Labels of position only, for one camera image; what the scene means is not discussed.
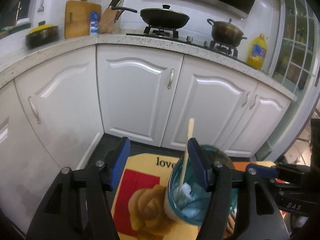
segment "yellow rose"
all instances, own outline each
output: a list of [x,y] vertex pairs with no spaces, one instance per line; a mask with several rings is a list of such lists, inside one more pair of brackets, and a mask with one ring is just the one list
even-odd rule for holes
[[162,240],[175,222],[164,213],[166,187],[155,185],[153,189],[139,189],[129,200],[130,223],[139,240]]

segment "granite countertop edge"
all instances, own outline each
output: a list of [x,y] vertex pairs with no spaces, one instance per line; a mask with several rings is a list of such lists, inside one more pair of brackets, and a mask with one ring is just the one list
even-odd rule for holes
[[8,54],[0,59],[0,88],[4,87],[23,72],[46,60],[75,49],[80,49],[95,44],[143,46],[155,49],[165,49],[168,51],[199,57],[237,70],[272,87],[291,100],[297,100],[297,96],[295,94],[293,94],[276,80],[272,79],[261,71],[251,68],[248,65],[230,57],[226,57],[225,55],[176,41],[141,36],[128,36],[124,34],[103,34],[98,36],[77,37],[46,44],[34,50],[24,49]]

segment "gas stove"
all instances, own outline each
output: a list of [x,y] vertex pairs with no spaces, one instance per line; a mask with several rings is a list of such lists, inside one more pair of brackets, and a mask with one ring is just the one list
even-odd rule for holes
[[127,35],[176,41],[184,44],[190,44],[198,48],[207,49],[234,59],[237,59],[238,57],[238,50],[235,47],[223,43],[218,43],[217,41],[195,41],[193,37],[190,36],[180,37],[179,32],[176,29],[168,29],[159,26],[147,26],[144,29],[143,33],[127,33]]

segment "dark floor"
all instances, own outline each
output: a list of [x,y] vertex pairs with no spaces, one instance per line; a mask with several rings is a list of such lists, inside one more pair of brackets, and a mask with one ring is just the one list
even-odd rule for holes
[[[94,150],[93,154],[90,157],[90,160],[87,165],[94,164],[98,160],[104,159],[104,157],[107,155],[107,153],[111,150],[116,149],[118,143],[120,142],[121,138],[104,134],[98,143],[96,149]],[[138,143],[134,141],[130,141],[131,143],[131,150],[130,150],[130,156],[134,156],[141,153],[151,153],[151,154],[157,154],[157,155],[164,155],[164,156],[170,156],[170,157],[178,157],[180,158],[183,156],[183,151],[178,150],[171,150],[166,149],[163,147],[155,147],[146,145],[143,143]],[[233,162],[247,162],[249,161],[248,158],[237,158],[237,157],[230,157]],[[107,200],[111,207],[113,203],[113,199],[115,197],[116,190],[113,192],[107,192]]]

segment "yellow lid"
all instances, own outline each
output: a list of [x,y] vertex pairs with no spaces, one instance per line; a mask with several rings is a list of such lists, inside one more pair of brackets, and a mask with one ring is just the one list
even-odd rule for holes
[[38,23],[38,27],[33,28],[29,33],[34,33],[36,31],[39,31],[48,27],[53,27],[53,26],[54,26],[53,24],[45,24],[45,21],[42,21]]

